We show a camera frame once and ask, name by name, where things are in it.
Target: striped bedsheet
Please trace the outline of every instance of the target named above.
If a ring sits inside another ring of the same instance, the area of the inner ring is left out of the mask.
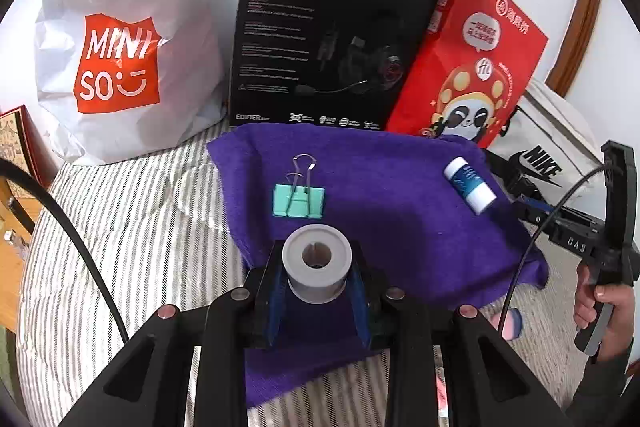
[[[242,284],[244,269],[226,224],[220,178],[206,150],[225,131],[222,123],[176,148],[108,166],[66,164],[51,186],[92,253],[130,335],[164,303],[192,309]],[[516,290],[514,305],[521,309],[525,330],[513,345],[552,396],[566,403],[584,359],[573,348],[575,279],[566,282],[554,264],[551,268],[544,291],[527,285]],[[22,280],[17,333],[20,384],[34,427],[56,426],[121,347],[76,248],[43,212]],[[193,420],[198,360],[197,349],[187,426]],[[379,427],[387,376],[388,353],[383,352],[248,410],[249,425]]]

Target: sleeve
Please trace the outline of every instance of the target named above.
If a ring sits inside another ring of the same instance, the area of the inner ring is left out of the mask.
[[[606,362],[596,362],[596,357],[587,361],[582,381],[566,410],[575,427],[601,427],[604,424],[613,411],[613,403],[625,388],[626,363],[630,354],[631,346]]]

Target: wooden door frame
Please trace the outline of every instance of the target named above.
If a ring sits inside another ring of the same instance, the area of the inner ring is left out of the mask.
[[[584,53],[587,50],[600,0],[576,0],[574,13],[560,46],[556,64],[549,73],[546,85],[564,97],[574,82]]]

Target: screw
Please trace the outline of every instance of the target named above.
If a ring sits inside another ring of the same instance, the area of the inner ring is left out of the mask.
[[[175,315],[175,306],[173,304],[165,304],[158,308],[158,317],[161,319],[170,319]]]
[[[234,301],[244,301],[249,295],[249,290],[242,286],[231,290],[231,298]]]
[[[391,286],[391,288],[386,289],[385,295],[392,301],[399,301],[404,298],[404,290],[396,286]]]
[[[476,307],[472,306],[471,304],[462,304],[458,311],[460,312],[460,315],[462,315],[466,319],[474,319],[478,317],[478,309],[476,309]]]

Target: binder clip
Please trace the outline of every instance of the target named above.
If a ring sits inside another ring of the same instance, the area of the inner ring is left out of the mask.
[[[306,156],[311,159],[311,164],[306,170],[306,186],[298,185],[303,175],[298,166],[299,158]],[[316,166],[316,159],[308,154],[293,156],[295,172],[285,176],[287,185],[276,185],[273,189],[273,215],[280,217],[310,217],[319,219],[322,217],[322,204],[324,203],[324,188],[311,186],[311,171]]]

